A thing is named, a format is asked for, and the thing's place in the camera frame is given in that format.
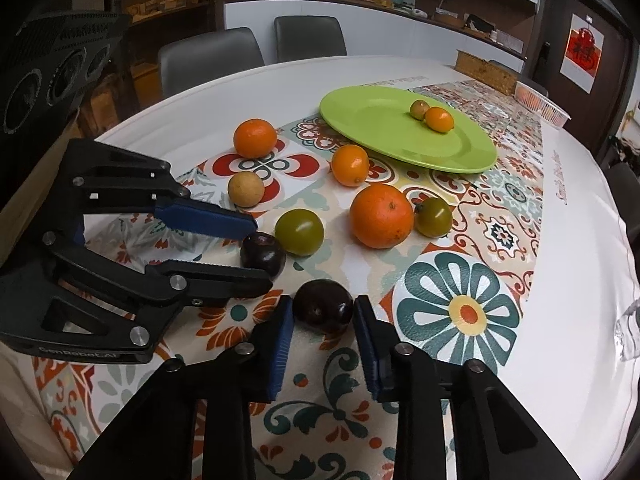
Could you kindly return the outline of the dark plum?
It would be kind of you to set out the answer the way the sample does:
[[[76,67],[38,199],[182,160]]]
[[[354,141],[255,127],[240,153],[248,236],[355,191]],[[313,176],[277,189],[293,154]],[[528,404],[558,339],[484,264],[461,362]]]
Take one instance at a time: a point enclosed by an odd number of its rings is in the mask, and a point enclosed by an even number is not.
[[[285,267],[286,253],[274,236],[257,231],[243,238],[240,260],[243,268],[262,270],[274,281]]]
[[[349,291],[328,278],[306,282],[293,297],[296,321],[327,335],[334,335],[349,326],[354,310],[354,300]]]

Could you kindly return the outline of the tan longan fruit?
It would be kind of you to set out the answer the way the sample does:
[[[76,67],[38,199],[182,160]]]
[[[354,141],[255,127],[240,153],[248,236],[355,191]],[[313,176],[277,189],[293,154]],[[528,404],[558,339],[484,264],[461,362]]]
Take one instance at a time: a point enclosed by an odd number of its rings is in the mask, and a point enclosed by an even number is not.
[[[242,171],[235,174],[228,183],[228,195],[232,203],[240,208],[252,208],[262,201],[265,185],[257,174]]]

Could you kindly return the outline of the large green tomato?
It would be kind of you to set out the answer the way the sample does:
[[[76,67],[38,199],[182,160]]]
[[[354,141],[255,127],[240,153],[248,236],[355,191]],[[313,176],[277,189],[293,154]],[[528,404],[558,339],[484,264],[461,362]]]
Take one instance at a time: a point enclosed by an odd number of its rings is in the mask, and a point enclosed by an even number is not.
[[[292,209],[278,219],[274,237],[283,249],[299,257],[313,255],[324,240],[324,227],[320,218],[308,209]]]

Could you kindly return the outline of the round orange mandarin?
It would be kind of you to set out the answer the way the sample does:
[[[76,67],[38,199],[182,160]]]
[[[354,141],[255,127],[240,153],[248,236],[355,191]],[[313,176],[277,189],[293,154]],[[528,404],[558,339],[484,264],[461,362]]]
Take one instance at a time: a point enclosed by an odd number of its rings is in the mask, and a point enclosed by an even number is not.
[[[267,156],[278,142],[277,130],[263,119],[247,119],[233,133],[235,151],[244,158]]]

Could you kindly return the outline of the large orange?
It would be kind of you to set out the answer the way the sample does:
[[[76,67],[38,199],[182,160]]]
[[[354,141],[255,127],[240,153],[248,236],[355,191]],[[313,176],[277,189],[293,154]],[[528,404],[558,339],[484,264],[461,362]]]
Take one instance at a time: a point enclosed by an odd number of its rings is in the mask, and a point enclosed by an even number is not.
[[[388,249],[411,233],[413,206],[397,188],[373,183],[361,190],[349,208],[352,235],[372,249]]]

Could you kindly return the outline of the grey chair near left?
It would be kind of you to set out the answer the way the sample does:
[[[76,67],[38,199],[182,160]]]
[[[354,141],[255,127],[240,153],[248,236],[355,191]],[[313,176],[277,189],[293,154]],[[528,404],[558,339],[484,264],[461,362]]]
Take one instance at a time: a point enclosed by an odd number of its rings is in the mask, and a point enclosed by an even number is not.
[[[206,32],[166,44],[158,52],[164,99],[199,84],[264,65],[258,42],[247,27]]]

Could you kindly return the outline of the clear water bottle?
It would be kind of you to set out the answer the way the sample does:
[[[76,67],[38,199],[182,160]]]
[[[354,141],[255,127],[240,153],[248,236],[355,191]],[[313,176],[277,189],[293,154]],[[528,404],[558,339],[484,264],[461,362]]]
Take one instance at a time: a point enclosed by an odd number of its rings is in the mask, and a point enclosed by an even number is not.
[[[640,300],[626,309],[616,321],[614,330],[615,347],[623,362],[638,359],[640,356]]]

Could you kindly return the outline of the patterned table runner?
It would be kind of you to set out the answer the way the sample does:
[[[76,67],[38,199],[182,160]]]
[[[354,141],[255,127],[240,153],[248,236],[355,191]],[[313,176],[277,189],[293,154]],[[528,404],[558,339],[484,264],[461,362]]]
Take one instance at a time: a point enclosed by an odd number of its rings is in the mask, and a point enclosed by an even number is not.
[[[349,229],[356,191],[338,184],[330,170],[344,140],[318,115],[281,127],[278,144],[263,159],[244,159],[222,140],[198,156],[180,182],[200,200],[222,205],[230,178],[254,172],[266,187],[255,210],[259,225],[271,231],[282,214],[310,210],[323,223],[322,244],[309,257],[288,258],[273,289],[255,300],[185,310],[156,350],[155,363],[171,356],[212,358],[244,340],[282,295],[327,278],[353,295],[368,295],[402,339],[435,359],[478,359],[494,372],[506,366],[540,243],[540,122],[510,96],[472,80],[433,84],[418,93],[477,122],[495,143],[495,166],[477,176],[455,176],[375,154],[368,180],[397,188],[414,204],[444,200],[451,229],[441,237],[415,232],[385,250],[361,245]],[[264,477],[393,477],[397,408],[367,392],[351,332],[298,330],[281,393],[273,403],[252,404],[250,421]]]

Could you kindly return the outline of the oval orange kumquat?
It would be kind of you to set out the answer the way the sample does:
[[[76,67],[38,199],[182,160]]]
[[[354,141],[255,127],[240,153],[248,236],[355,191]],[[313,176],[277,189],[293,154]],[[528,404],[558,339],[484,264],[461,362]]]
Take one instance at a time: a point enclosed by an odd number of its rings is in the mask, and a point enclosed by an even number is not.
[[[339,184],[359,188],[368,177],[369,156],[361,146],[345,144],[333,154],[331,171]]]

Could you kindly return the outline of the small green tomato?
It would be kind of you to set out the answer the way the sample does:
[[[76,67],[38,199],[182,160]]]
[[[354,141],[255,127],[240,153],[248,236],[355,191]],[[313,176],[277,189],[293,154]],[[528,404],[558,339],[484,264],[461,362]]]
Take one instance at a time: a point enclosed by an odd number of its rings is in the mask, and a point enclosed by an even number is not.
[[[427,197],[416,205],[414,225],[426,237],[445,236],[452,227],[452,214],[448,204],[439,197]]]

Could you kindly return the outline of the grey chair right side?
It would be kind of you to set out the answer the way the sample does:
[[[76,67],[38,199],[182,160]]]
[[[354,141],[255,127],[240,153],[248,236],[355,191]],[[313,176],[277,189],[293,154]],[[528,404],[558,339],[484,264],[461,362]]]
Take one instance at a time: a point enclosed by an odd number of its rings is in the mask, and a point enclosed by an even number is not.
[[[615,205],[626,224],[626,233],[631,244],[640,231],[640,183],[639,178],[627,164],[620,162],[604,172]]]

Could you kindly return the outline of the green tomato on plate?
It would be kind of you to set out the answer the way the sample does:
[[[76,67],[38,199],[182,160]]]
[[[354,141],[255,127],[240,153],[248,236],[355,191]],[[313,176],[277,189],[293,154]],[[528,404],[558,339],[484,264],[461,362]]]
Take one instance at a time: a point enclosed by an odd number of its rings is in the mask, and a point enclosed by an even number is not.
[[[415,100],[410,106],[409,114],[412,118],[422,122],[429,109],[430,106],[424,100]]]

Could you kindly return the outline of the orange kumquat on plate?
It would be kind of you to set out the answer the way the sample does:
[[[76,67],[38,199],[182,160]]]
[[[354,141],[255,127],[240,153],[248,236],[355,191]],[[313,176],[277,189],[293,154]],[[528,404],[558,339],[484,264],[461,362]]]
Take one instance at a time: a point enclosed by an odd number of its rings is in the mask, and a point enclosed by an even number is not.
[[[438,133],[447,133],[454,128],[454,118],[442,107],[431,106],[424,114],[423,122]]]

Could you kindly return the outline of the white fruit basket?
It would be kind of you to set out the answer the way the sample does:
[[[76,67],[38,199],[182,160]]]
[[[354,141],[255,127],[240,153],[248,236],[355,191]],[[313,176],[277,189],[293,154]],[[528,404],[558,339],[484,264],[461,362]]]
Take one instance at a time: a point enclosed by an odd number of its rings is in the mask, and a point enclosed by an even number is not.
[[[544,96],[539,91],[519,80],[515,85],[514,98],[530,112],[535,113],[555,128],[563,128],[570,120],[570,115],[553,103],[548,96]]]

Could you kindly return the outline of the red poster on door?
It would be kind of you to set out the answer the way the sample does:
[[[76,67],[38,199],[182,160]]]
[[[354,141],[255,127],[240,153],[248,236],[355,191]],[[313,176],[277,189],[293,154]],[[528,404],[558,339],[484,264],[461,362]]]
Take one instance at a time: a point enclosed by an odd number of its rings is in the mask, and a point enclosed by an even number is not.
[[[593,27],[592,18],[573,14],[560,66],[560,74],[591,93],[602,60],[604,36]]]

